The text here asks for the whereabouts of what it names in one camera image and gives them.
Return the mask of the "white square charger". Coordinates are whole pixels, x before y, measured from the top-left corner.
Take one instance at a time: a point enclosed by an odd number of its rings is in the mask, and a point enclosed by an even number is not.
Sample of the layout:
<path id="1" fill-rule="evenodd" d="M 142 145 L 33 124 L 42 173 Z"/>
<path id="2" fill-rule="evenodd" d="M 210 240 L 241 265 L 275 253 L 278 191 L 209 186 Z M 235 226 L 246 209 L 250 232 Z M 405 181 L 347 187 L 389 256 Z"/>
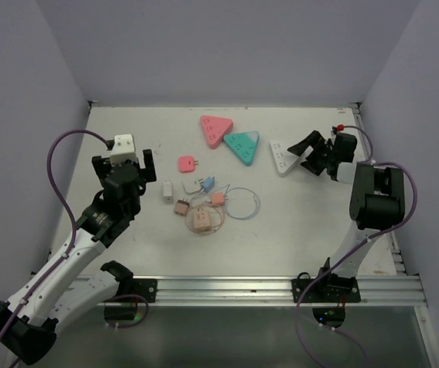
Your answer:
<path id="1" fill-rule="evenodd" d="M 170 180 L 165 180 L 163 182 L 162 195 L 165 203 L 173 202 L 173 183 Z"/>

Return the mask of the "white triangular adapter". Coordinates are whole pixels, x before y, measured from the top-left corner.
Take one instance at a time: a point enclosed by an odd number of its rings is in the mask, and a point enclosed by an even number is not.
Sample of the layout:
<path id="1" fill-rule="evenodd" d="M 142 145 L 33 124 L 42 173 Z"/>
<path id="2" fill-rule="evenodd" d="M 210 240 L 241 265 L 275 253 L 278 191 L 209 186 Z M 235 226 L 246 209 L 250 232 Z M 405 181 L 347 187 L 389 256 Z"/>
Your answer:
<path id="1" fill-rule="evenodd" d="M 271 140 L 269 146 L 275 163 L 276 172 L 280 177 L 287 176 L 304 158 L 288 151 L 289 144 L 280 140 Z"/>

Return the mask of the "white plug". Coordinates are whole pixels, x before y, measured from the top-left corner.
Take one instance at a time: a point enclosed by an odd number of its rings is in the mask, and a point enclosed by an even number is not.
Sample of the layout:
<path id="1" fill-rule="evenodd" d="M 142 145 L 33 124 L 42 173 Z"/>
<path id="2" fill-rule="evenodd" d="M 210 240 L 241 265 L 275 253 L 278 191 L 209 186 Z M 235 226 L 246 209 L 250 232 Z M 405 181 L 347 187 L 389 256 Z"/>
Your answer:
<path id="1" fill-rule="evenodd" d="M 185 179 L 182 184 L 185 193 L 188 195 L 197 194 L 203 190 L 203 179 Z"/>

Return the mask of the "beige pink charger plug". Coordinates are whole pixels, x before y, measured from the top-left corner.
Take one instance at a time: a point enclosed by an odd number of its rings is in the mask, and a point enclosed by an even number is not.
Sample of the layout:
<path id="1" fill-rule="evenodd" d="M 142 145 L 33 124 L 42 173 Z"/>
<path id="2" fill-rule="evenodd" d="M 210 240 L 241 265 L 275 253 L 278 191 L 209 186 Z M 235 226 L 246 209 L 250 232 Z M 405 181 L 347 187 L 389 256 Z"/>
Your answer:
<path id="1" fill-rule="evenodd" d="M 185 199 L 178 199 L 173 212 L 177 215 L 186 216 L 190 209 L 190 203 Z"/>

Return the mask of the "blue small plug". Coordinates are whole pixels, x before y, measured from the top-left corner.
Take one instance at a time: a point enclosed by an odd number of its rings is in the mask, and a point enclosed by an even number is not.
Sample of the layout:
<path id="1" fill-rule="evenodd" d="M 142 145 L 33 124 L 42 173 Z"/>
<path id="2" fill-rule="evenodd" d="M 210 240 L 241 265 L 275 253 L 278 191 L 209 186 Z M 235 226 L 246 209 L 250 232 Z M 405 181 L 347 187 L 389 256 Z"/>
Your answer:
<path id="1" fill-rule="evenodd" d="M 209 193 L 214 186 L 215 186 L 215 178 L 213 176 L 208 176 L 200 184 L 201 191 L 205 193 Z"/>

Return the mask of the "teal triangular socket adapter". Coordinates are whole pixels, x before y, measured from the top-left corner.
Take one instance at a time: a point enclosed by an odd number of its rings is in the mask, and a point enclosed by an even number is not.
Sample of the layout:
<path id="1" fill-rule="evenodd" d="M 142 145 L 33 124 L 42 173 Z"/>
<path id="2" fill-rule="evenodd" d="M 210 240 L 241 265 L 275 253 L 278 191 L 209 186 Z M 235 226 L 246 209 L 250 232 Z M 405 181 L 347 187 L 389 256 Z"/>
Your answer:
<path id="1" fill-rule="evenodd" d="M 223 137 L 224 143 L 245 166 L 251 166 L 259 144 L 259 132 L 230 133 Z"/>

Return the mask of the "orange plug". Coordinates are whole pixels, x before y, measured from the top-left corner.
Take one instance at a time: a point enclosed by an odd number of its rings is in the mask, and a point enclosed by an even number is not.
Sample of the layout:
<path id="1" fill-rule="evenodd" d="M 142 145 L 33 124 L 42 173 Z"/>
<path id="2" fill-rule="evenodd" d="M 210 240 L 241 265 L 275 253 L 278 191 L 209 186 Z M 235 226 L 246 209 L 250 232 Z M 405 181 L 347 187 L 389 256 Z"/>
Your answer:
<path id="1" fill-rule="evenodd" d="M 215 192 L 210 195 L 210 201 L 212 205 L 224 206 L 226 204 L 227 195 L 223 192 Z"/>

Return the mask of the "pink triangular socket adapter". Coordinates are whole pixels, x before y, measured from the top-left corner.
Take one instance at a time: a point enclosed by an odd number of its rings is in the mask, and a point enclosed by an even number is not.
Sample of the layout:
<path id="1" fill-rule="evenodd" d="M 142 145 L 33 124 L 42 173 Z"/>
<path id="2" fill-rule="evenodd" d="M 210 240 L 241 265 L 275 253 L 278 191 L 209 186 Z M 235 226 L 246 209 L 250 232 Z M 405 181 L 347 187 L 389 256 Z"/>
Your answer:
<path id="1" fill-rule="evenodd" d="M 232 130 L 233 120 L 225 117 L 202 115 L 200 117 L 200 126 L 208 147 L 214 150 L 221 144 L 223 137 Z"/>

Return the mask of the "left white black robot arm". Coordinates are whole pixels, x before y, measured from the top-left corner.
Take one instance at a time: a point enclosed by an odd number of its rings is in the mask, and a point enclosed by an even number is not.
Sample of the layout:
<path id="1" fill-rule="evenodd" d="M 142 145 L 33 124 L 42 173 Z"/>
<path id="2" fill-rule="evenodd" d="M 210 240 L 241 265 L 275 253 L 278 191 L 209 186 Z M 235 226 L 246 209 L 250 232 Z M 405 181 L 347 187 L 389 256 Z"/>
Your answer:
<path id="1" fill-rule="evenodd" d="M 143 156 L 143 164 L 132 152 L 93 157 L 101 191 L 74 220 L 68 239 L 43 268 L 7 300 L 0 300 L 0 344 L 17 362 L 37 363 L 64 327 L 95 304 L 132 296 L 133 274 L 116 261 L 101 266 L 86 284 L 70 286 L 140 212 L 146 185 L 157 179 L 152 151 L 144 150 Z"/>

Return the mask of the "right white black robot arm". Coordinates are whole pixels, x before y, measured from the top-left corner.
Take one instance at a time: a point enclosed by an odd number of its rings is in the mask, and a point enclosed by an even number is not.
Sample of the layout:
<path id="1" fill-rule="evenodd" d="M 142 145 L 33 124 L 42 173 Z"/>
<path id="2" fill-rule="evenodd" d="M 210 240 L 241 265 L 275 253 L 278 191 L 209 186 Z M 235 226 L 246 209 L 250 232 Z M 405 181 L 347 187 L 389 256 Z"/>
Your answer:
<path id="1" fill-rule="evenodd" d="M 355 162 L 357 145 L 357 137 L 339 125 L 328 139 L 314 130 L 287 149 L 300 157 L 300 165 L 310 173 L 327 173 L 331 180 L 352 187 L 351 224 L 338 250 L 315 278 L 302 272 L 292 280 L 293 296 L 303 303 L 335 303 L 343 298 L 359 302 L 356 277 L 361 263 L 377 238 L 393 231 L 408 215 L 404 170 L 393 164 L 377 166 L 370 160 Z"/>

